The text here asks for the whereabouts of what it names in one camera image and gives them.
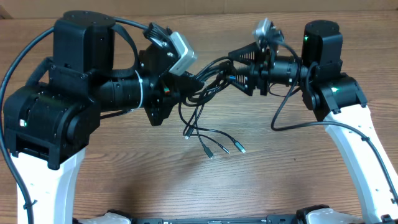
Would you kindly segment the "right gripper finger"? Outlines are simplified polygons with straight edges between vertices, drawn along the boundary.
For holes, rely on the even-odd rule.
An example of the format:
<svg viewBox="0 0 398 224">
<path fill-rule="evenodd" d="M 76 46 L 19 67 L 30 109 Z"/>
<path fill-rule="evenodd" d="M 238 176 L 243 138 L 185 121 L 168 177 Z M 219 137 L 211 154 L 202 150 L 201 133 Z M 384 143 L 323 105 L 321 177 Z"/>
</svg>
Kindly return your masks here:
<svg viewBox="0 0 398 224">
<path fill-rule="evenodd" d="M 249 73 L 230 75 L 229 82 L 248 96 L 252 96 L 255 89 L 254 78 Z"/>
<path fill-rule="evenodd" d="M 260 48 L 255 42 L 233 50 L 228 53 L 228 57 L 243 64 L 256 63 L 261 53 Z"/>
</svg>

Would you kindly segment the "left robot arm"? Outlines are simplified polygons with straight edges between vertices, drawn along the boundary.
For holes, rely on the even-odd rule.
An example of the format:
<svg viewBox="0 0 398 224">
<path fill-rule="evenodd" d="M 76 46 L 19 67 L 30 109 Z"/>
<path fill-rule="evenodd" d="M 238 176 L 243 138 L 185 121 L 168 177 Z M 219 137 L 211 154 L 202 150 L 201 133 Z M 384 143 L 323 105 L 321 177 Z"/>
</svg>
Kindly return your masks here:
<svg viewBox="0 0 398 224">
<path fill-rule="evenodd" d="M 1 151 L 17 182 L 19 223 L 73 223 L 75 186 L 90 135 L 102 120 L 136 109 L 153 126 L 200 90 L 188 73 L 197 56 L 179 32 L 142 26 L 150 41 L 129 68 L 114 68 L 114 43 L 132 49 L 128 20 L 68 11 L 53 27 L 53 54 L 25 85 L 1 97 Z"/>
</svg>

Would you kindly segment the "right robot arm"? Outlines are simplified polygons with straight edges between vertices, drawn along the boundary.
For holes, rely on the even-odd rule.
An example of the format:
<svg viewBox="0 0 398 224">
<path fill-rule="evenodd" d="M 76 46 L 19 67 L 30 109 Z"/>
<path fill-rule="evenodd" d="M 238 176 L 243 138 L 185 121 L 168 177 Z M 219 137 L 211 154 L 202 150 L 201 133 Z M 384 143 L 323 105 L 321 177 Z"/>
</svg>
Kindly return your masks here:
<svg viewBox="0 0 398 224">
<path fill-rule="evenodd" d="M 280 56 L 284 35 L 267 19 L 253 31 L 254 42 L 231 51 L 241 62 L 228 80 L 242 92 L 269 93 L 273 84 L 285 85 L 289 94 L 302 92 L 315 115 L 336 144 L 356 188 L 361 217 L 338 213 L 325 205 L 297 211 L 297 223 L 396 223 L 397 172 L 374 129 L 367 98 L 359 83 L 343 73 L 343 36 L 333 21 L 305 25 L 302 53 Z"/>
</svg>

